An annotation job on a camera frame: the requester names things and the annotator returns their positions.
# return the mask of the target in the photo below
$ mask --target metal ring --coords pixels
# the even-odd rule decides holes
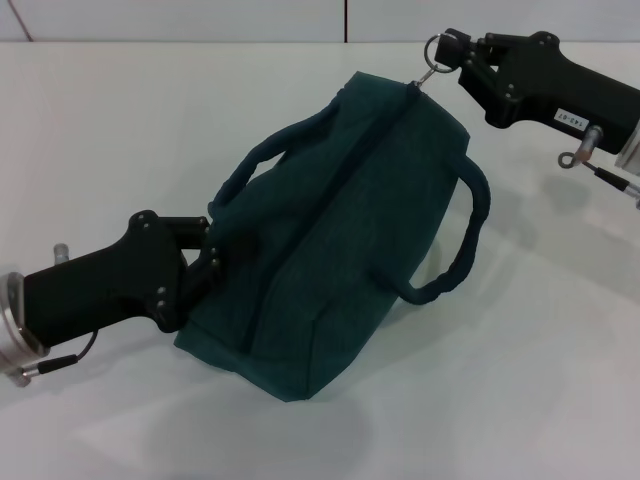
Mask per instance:
[[[569,163],[564,161],[564,159],[567,158],[567,157],[571,158]],[[575,164],[575,160],[573,158],[573,153],[564,152],[564,153],[561,153],[560,155],[558,155],[558,165],[560,165],[560,168],[564,168],[564,169],[573,168],[576,165]]]
[[[456,67],[456,68],[449,67],[449,69],[447,70],[447,69],[442,68],[442,67],[438,66],[437,64],[433,63],[431,61],[431,59],[429,58],[429,47],[431,46],[431,44],[433,42],[435,42],[436,40],[438,40],[442,36],[451,37],[456,42],[460,42],[460,39],[458,37],[456,37],[455,35],[452,35],[450,33],[439,33],[437,35],[434,35],[429,40],[427,40],[427,44],[424,46],[424,59],[426,60],[427,65],[429,65],[429,68],[431,68],[432,70],[435,70],[438,73],[451,73],[454,70],[456,70],[458,67]]]

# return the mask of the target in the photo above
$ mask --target teal bag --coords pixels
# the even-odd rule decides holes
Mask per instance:
[[[312,397],[398,297],[424,305],[469,273],[491,200],[468,141],[415,84],[357,73],[327,108],[255,147],[209,205],[207,251],[243,232],[259,249],[228,266],[222,292],[192,310],[175,345],[281,400]],[[413,288],[458,178],[473,194],[460,251]]]

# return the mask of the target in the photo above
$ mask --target label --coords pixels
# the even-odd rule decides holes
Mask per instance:
[[[556,112],[554,120],[564,123],[565,125],[569,125],[570,127],[576,128],[581,132],[584,132],[589,125],[589,120],[586,118],[582,118],[575,113],[567,112],[566,110],[558,109]]]

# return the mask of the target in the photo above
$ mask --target bag zipper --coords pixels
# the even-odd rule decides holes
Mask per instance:
[[[395,112],[378,118],[373,125],[364,133],[354,147],[346,155],[342,165],[333,175],[329,185],[320,196],[320,199],[313,206],[309,214],[303,219],[298,230],[291,236],[287,244],[281,252],[272,260],[265,269],[263,280],[258,290],[256,304],[249,320],[249,325],[240,344],[242,353],[249,353],[253,346],[256,331],[260,322],[260,313],[264,304],[267,292],[271,287],[273,278],[278,271],[284,266],[285,262],[293,255],[302,240],[307,236],[309,231],[317,223],[320,216],[349,181],[353,174],[364,164],[365,160],[375,150],[375,148],[384,140],[391,128],[400,120],[407,111],[414,105],[415,101],[420,98],[421,91],[413,83],[407,85],[407,96],[404,104]]]

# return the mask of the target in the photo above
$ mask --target white table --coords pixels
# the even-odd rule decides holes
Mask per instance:
[[[640,44],[563,51],[640,86]],[[145,208],[204,214],[251,147],[356,70],[415,79],[422,45],[0,46],[0,261],[28,274],[56,242],[86,254]],[[75,367],[26,390],[0,381],[2,478],[638,478],[640,212],[559,169],[576,140],[486,125],[455,75],[426,87],[471,132],[493,192],[461,288],[399,306],[304,403],[203,365],[150,320],[107,328]],[[469,197],[460,186],[438,234],[440,268]]]

